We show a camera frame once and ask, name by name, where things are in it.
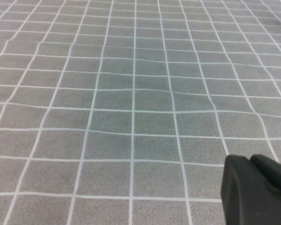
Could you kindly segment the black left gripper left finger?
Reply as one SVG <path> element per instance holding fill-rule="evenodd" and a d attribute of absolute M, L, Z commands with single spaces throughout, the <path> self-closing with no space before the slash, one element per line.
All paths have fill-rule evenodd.
<path fill-rule="evenodd" d="M 281 225 L 281 193 L 250 158 L 225 158 L 221 199 L 228 225 Z"/>

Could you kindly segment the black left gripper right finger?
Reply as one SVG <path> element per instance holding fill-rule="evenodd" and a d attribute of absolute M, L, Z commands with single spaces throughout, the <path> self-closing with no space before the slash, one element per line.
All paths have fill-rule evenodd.
<path fill-rule="evenodd" d="M 281 164 L 261 154 L 252 155 L 250 161 L 281 193 Z"/>

